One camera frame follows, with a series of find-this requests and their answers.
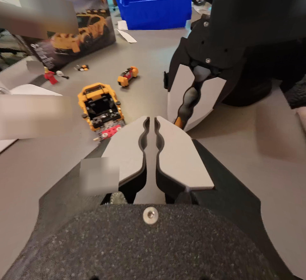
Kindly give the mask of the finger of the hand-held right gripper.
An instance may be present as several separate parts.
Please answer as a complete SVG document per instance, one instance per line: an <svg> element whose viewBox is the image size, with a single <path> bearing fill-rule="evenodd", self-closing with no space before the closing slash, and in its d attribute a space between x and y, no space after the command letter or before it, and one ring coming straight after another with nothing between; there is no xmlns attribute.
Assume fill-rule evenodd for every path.
<svg viewBox="0 0 306 280"><path fill-rule="evenodd" d="M226 80L215 77L205 80L200 90L200 98L197 104L193 107L191 117L188 119L184 131L196 127L204 118L206 118L213 110L215 103L226 84Z"/></svg>
<svg viewBox="0 0 306 280"><path fill-rule="evenodd" d="M197 99L197 91L193 87L195 76L189 66L180 64L170 91L167 93L167 119L175 123L179 114L187 118Z"/></svg>

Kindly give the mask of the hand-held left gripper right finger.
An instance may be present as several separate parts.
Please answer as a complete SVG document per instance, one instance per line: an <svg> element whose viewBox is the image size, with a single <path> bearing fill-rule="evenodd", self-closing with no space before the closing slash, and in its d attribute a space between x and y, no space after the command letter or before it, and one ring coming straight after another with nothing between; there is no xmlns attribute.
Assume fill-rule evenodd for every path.
<svg viewBox="0 0 306 280"><path fill-rule="evenodd" d="M161 116L155 117L156 185L173 204L184 192L212 190L214 183L192 138Z"/></svg>

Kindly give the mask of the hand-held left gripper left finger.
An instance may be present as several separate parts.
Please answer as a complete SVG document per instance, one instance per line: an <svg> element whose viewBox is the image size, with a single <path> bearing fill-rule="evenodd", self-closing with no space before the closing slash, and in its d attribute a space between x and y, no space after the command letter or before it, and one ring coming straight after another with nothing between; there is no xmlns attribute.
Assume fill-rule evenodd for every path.
<svg viewBox="0 0 306 280"><path fill-rule="evenodd" d="M119 169L118 182L114 184L129 204L134 203L147 182L145 148L149 129L150 118L141 116L112 136L101 156Z"/></svg>

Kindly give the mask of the yellow lego car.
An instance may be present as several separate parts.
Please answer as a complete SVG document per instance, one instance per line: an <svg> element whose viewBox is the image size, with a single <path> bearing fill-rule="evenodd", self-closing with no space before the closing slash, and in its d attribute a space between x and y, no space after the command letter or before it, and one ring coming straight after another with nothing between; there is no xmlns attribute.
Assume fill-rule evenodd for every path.
<svg viewBox="0 0 306 280"><path fill-rule="evenodd" d="M99 82L88 85L77 97L82 118L96 134L94 141L103 142L126 125L121 102L110 85Z"/></svg>

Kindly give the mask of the black orange lego bumper assembly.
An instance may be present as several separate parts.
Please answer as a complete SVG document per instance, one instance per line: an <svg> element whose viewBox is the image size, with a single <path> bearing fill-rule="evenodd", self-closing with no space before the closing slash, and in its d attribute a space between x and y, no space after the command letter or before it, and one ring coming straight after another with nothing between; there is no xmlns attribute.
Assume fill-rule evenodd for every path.
<svg viewBox="0 0 306 280"><path fill-rule="evenodd" d="M137 78L138 73L138 68L130 66L119 75L117 82L121 87L128 87L131 79Z"/></svg>

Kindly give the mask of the red lego minifigure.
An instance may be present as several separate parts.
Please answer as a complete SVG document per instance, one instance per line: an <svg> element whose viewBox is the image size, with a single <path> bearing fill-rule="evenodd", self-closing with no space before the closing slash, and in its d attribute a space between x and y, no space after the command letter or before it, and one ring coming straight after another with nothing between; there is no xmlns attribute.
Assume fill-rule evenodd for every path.
<svg viewBox="0 0 306 280"><path fill-rule="evenodd" d="M50 71L46 66L44 67L44 78L49 81L52 85L55 85L58 83L58 81L55 78L55 73Z"/></svg>

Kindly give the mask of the dark lego set box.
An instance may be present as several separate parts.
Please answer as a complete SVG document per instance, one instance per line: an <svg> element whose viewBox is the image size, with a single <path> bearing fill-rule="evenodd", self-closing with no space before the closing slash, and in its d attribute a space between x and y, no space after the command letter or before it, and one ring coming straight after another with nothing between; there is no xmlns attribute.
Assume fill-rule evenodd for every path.
<svg viewBox="0 0 306 280"><path fill-rule="evenodd" d="M52 71L116 42L107 0L66 1L73 4L78 34L48 32L47 39L21 36L31 54Z"/></svg>

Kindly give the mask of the blue plastic bin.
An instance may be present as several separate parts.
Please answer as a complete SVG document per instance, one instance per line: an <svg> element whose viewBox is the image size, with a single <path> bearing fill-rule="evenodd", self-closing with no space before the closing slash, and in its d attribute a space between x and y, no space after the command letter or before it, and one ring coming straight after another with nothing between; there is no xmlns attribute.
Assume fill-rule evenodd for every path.
<svg viewBox="0 0 306 280"><path fill-rule="evenodd" d="M192 18L192 0L116 0L128 30L184 28Z"/></svg>

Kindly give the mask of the white paper scrap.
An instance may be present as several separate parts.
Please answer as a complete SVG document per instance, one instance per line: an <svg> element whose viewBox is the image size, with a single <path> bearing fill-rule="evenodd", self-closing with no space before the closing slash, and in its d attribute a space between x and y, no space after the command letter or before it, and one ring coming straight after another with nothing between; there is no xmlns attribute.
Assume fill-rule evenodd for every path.
<svg viewBox="0 0 306 280"><path fill-rule="evenodd" d="M128 34L128 26L125 20L119 20L117 22L117 32L128 42L128 43L137 43L137 41Z"/></svg>

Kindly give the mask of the beige shirt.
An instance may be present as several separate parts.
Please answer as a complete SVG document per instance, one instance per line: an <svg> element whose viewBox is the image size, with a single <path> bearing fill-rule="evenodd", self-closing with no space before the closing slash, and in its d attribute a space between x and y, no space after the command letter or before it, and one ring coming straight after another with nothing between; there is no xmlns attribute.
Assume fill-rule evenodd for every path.
<svg viewBox="0 0 306 280"><path fill-rule="evenodd" d="M304 131L306 132L306 106L296 108L295 112L299 117L301 126L303 127Z"/></svg>

